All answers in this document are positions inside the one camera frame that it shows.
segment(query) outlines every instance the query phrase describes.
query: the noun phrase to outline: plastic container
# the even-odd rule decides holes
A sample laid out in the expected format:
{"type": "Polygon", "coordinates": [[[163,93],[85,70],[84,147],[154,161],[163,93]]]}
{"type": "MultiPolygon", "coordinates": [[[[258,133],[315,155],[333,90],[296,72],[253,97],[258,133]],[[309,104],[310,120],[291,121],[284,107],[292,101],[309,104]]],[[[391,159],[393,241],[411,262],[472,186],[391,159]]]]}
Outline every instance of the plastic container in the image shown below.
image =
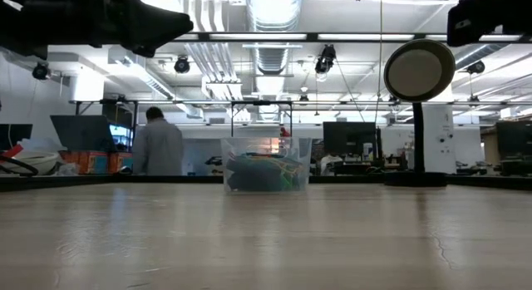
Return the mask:
{"type": "Polygon", "coordinates": [[[304,191],[312,140],[297,137],[221,140],[224,187],[228,192],[304,191]]]}

